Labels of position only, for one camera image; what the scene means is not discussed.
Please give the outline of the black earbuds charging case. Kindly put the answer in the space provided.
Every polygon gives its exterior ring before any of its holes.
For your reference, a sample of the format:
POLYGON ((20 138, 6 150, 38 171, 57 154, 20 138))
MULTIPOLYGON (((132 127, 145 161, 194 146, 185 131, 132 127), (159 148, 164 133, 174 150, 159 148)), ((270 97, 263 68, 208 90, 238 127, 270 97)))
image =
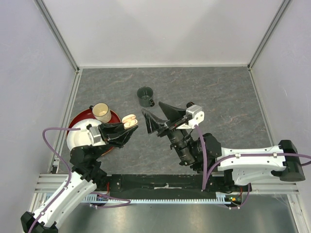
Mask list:
POLYGON ((189 107, 192 107, 193 105, 194 105, 193 102, 188 102, 187 105, 186 105, 186 107, 189 108, 189 107))

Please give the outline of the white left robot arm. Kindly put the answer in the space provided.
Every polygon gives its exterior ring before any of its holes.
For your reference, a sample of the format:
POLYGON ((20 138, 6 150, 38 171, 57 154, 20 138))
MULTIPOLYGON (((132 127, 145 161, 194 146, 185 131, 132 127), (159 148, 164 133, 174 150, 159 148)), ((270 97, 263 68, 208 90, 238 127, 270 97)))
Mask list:
POLYGON ((92 191, 101 191, 107 184, 107 173, 100 166, 98 158, 110 147, 123 148, 134 131, 138 128, 134 122, 102 123, 98 126, 71 128, 71 131, 88 132, 90 145, 74 147, 70 162, 73 167, 68 176, 53 195, 31 213, 26 211, 21 216, 22 229, 25 233, 56 233, 63 220, 92 191))

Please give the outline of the beige earbuds charging case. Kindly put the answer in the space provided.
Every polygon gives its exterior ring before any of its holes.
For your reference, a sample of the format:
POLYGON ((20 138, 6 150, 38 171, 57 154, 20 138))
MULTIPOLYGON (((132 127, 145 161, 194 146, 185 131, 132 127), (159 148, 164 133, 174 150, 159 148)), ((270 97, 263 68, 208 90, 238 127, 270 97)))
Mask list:
POLYGON ((129 115, 123 117, 121 122, 122 122, 123 127, 125 129, 132 128, 138 124, 138 120, 136 119, 136 115, 134 115, 134 114, 129 114, 129 115))

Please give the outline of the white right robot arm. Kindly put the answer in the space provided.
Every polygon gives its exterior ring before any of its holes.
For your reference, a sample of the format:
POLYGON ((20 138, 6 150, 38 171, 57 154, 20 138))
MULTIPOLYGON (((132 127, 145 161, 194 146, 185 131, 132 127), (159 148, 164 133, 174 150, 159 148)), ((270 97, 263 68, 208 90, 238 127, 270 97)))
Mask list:
POLYGON ((158 137, 168 137, 181 166, 189 166, 203 175, 205 189, 212 172, 224 172, 223 187, 234 191, 251 182, 278 177, 283 182, 305 180, 300 155, 290 140, 278 145, 259 149, 230 149, 210 133, 202 134, 199 124, 205 113, 201 106, 192 102, 185 109, 159 103, 166 116, 160 119, 146 109, 142 110, 147 132, 158 137))

